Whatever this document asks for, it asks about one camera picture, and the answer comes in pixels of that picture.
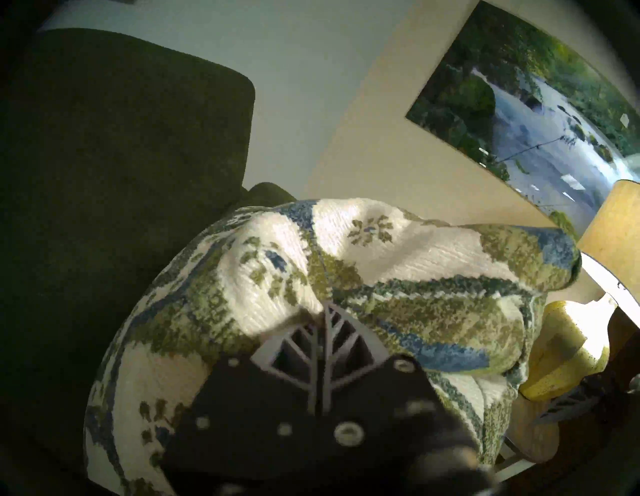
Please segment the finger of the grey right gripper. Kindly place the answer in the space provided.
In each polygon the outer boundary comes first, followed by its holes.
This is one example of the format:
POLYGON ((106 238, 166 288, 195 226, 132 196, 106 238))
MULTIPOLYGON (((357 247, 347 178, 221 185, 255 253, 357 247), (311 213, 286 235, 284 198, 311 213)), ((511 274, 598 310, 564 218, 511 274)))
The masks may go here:
POLYGON ((593 406, 594 393, 586 387, 575 387, 553 399, 546 410, 533 420, 533 425, 555 424, 579 417, 593 406))

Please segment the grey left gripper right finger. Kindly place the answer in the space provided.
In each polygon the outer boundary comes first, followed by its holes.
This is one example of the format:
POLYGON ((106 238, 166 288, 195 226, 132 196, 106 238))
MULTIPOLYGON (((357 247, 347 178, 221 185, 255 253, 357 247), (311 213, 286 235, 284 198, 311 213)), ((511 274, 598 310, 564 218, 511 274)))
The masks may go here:
POLYGON ((496 495, 462 421, 406 354, 332 303, 321 335, 321 411, 337 454, 323 459, 325 495, 496 495))

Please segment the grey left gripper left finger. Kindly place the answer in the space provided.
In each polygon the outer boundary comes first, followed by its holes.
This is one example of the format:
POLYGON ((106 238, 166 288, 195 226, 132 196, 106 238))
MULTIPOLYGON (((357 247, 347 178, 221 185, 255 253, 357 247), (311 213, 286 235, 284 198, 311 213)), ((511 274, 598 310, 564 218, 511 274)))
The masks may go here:
POLYGON ((252 487, 295 462, 289 444, 324 413, 327 309, 293 317, 252 352, 225 355, 182 414, 161 458, 177 495, 252 487))

